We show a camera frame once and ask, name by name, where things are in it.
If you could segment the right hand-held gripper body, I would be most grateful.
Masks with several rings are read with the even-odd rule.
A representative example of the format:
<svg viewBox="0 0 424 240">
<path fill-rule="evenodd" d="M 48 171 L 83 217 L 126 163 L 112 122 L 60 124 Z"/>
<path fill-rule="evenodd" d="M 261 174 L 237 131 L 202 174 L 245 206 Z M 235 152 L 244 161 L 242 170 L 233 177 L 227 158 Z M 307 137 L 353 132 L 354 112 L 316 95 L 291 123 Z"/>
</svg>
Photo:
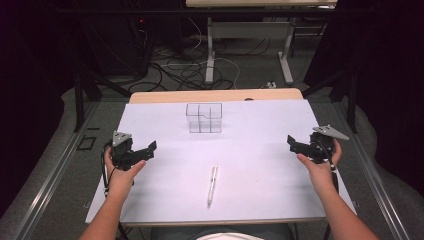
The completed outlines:
<svg viewBox="0 0 424 240">
<path fill-rule="evenodd" d="M 321 164 L 325 160 L 331 160 L 335 148 L 334 139 L 349 140 L 349 137 L 330 125 L 313 128 L 310 135 L 310 146 L 312 153 L 309 158 L 316 164 Z"/>
</svg>

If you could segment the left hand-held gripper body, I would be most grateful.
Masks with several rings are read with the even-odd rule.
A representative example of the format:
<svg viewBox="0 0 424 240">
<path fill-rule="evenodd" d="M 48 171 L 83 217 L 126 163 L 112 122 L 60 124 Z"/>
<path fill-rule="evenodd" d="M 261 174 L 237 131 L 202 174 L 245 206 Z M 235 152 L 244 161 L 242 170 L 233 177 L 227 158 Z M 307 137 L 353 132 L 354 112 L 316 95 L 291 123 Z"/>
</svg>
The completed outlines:
<svg viewBox="0 0 424 240">
<path fill-rule="evenodd" d="M 139 158 L 132 150 L 132 135 L 115 131 L 112 136 L 112 163 L 123 171 L 128 171 Z"/>
</svg>

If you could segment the clear acrylic organizer box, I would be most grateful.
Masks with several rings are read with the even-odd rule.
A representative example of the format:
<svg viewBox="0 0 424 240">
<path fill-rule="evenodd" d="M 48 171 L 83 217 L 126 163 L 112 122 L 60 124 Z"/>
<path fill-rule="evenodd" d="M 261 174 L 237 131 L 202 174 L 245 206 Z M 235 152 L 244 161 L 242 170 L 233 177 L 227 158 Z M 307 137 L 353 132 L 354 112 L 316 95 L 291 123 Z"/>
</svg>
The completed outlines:
<svg viewBox="0 0 424 240">
<path fill-rule="evenodd" d="M 221 103 L 188 103 L 185 114 L 190 133 L 222 132 Z"/>
</svg>

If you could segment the white pen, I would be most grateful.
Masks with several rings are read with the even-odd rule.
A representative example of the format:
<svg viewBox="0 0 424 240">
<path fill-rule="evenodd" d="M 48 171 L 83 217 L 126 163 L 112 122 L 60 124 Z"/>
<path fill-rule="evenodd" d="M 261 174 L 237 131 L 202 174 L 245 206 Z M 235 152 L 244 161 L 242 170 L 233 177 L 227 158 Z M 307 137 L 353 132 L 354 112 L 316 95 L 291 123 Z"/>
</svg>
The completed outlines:
<svg viewBox="0 0 424 240">
<path fill-rule="evenodd" d="M 211 172 L 211 178 L 210 178 L 210 186 L 208 191 L 208 198 L 207 198 L 207 207 L 210 208 L 213 201 L 214 191 L 215 191 L 215 185 L 216 185 L 216 179 L 218 174 L 218 165 L 215 165 L 212 168 Z"/>
</svg>

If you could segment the person's left hand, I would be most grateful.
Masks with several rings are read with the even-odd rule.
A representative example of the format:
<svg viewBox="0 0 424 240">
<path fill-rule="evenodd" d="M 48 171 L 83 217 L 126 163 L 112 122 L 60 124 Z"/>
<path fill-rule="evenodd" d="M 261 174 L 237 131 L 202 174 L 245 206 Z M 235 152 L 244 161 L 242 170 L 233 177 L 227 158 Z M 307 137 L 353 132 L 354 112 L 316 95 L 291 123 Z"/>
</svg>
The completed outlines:
<svg viewBox="0 0 424 240">
<path fill-rule="evenodd" d="M 107 199 L 124 202 L 133 185 L 134 178 L 146 165 L 146 161 L 141 160 L 137 164 L 133 165 L 129 170 L 123 171 L 115 168 L 112 163 L 111 153 L 112 150 L 108 147 L 104 154 L 109 188 Z"/>
</svg>

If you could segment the person's right hand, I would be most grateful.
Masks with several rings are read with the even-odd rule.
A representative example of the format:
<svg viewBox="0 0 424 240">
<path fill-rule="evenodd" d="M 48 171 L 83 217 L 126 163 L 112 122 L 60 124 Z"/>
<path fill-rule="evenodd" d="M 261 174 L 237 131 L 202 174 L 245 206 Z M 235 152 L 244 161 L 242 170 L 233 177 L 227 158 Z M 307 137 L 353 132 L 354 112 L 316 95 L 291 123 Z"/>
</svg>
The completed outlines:
<svg viewBox="0 0 424 240">
<path fill-rule="evenodd" d="M 342 156 L 342 148 L 340 143 L 336 139 L 333 140 L 333 143 L 334 150 L 331 161 L 327 161 L 322 164 L 315 164 L 303 154 L 297 155 L 297 159 L 309 171 L 311 182 L 314 186 L 315 191 L 320 197 L 328 195 L 330 193 L 338 194 L 336 187 L 333 183 L 331 169 L 338 165 L 338 162 Z"/>
</svg>

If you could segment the white table mat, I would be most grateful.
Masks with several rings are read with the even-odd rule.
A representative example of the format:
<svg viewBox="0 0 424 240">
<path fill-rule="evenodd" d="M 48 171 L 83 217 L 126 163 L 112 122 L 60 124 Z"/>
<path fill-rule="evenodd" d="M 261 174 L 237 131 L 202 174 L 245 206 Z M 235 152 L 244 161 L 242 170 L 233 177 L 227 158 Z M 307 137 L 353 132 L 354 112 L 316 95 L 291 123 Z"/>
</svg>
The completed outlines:
<svg viewBox="0 0 424 240">
<path fill-rule="evenodd" d="M 122 209 L 128 225 L 166 226 L 320 220 L 307 169 L 287 136 L 306 143 L 317 121 L 305 100 L 230 101 L 221 133 L 190 133 L 183 103 L 129 104 L 119 131 L 134 149 L 157 143 Z M 212 168 L 218 165 L 212 205 Z"/>
</svg>

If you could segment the black computer tower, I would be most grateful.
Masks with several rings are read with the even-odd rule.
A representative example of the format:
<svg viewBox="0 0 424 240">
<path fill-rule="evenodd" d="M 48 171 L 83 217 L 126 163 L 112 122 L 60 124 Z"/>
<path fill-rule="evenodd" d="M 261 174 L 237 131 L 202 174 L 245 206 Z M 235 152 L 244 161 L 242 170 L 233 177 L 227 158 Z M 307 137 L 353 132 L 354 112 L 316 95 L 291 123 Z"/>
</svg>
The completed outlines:
<svg viewBox="0 0 424 240">
<path fill-rule="evenodd" d="M 138 17 L 112 16 L 100 21 L 101 43 L 110 57 L 103 58 L 112 75 L 133 75 L 144 78 L 148 73 L 151 37 L 144 20 Z"/>
</svg>

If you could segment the person's white shirt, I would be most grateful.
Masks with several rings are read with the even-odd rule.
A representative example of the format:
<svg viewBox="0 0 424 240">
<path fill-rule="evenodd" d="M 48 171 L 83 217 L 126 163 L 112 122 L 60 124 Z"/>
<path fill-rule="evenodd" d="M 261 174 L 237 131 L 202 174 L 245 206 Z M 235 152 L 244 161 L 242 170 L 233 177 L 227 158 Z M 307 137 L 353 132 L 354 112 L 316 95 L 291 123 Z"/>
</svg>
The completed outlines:
<svg viewBox="0 0 424 240">
<path fill-rule="evenodd" d="M 196 240 L 264 240 L 259 237 L 242 233 L 213 233 L 201 236 Z"/>
</svg>

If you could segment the white desk with metal legs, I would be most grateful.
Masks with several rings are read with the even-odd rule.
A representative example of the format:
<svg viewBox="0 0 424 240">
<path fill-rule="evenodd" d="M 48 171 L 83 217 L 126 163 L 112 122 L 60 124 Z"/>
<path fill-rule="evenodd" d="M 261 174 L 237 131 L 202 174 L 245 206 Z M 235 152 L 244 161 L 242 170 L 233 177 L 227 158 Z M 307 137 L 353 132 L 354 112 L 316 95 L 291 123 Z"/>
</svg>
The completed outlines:
<svg viewBox="0 0 424 240">
<path fill-rule="evenodd" d="M 200 10 L 331 10 L 336 6 L 338 0 L 186 0 L 186 6 Z M 207 43 L 208 58 L 205 82 L 214 81 L 215 50 L 213 43 L 215 39 L 282 39 L 284 48 L 278 53 L 278 58 L 285 83 L 294 83 L 288 64 L 288 55 L 297 17 L 288 17 L 285 21 L 253 21 L 239 20 L 223 22 L 207 18 Z"/>
</svg>

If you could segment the black floor hatch frame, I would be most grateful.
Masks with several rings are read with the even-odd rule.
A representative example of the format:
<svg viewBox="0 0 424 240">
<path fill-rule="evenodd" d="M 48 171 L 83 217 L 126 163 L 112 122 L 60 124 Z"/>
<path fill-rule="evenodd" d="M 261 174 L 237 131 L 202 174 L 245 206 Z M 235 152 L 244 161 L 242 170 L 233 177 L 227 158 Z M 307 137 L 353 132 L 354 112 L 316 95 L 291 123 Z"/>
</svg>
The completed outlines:
<svg viewBox="0 0 424 240">
<path fill-rule="evenodd" d="M 77 145 L 78 151 L 91 150 L 96 142 L 96 137 L 84 135 Z"/>
</svg>

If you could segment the black metal frame stand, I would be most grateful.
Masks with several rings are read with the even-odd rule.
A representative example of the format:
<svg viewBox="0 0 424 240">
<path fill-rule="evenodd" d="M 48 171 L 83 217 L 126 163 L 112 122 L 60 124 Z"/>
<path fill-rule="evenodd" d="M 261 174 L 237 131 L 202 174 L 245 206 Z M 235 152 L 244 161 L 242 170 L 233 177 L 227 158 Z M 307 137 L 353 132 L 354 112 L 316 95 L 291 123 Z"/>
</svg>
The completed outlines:
<svg viewBox="0 0 424 240">
<path fill-rule="evenodd" d="M 302 91 L 303 97 L 308 97 L 312 93 L 321 90 L 323 87 L 334 84 L 333 90 L 330 93 L 332 102 L 340 102 L 344 97 L 348 98 L 346 122 L 350 130 L 356 134 L 356 103 L 358 91 L 358 74 L 357 70 L 338 71 L 330 77 L 321 80 L 316 85 L 308 87 Z"/>
<path fill-rule="evenodd" d="M 75 132 L 78 132 L 85 122 L 84 96 L 87 96 L 91 101 L 100 101 L 102 99 L 102 93 L 98 87 L 99 84 L 105 85 L 124 97 L 130 97 L 132 95 L 130 91 L 111 82 L 106 77 L 92 70 L 88 70 L 86 67 L 78 67 L 74 77 L 76 107 Z"/>
</svg>

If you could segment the metal floor rail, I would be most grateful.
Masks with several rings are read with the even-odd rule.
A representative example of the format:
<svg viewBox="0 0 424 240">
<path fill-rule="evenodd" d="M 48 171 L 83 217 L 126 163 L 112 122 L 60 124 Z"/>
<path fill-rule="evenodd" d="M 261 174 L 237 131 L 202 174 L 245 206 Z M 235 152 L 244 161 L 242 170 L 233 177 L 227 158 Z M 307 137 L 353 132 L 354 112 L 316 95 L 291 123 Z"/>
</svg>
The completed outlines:
<svg viewBox="0 0 424 240">
<path fill-rule="evenodd" d="M 341 104 L 312 102 L 319 125 L 331 125 L 349 137 L 340 140 L 343 149 L 338 165 L 342 180 L 361 220 L 381 240 L 413 240 L 400 219 L 375 164 L 345 120 Z"/>
<path fill-rule="evenodd" d="M 91 120 L 95 112 L 97 111 L 99 102 L 89 103 L 87 110 L 84 113 L 85 121 L 81 125 L 81 128 L 71 135 L 64 152 L 60 155 L 60 158 L 53 165 L 52 170 L 47 175 L 46 180 L 32 201 L 27 213 L 24 215 L 16 233 L 12 237 L 12 240 L 29 240 L 39 219 L 43 215 L 46 207 L 48 206 L 50 199 L 52 198 L 58 184 L 60 183 L 66 169 L 70 163 L 73 152 L 76 150 L 77 144 L 83 138 L 84 128 Z"/>
</svg>

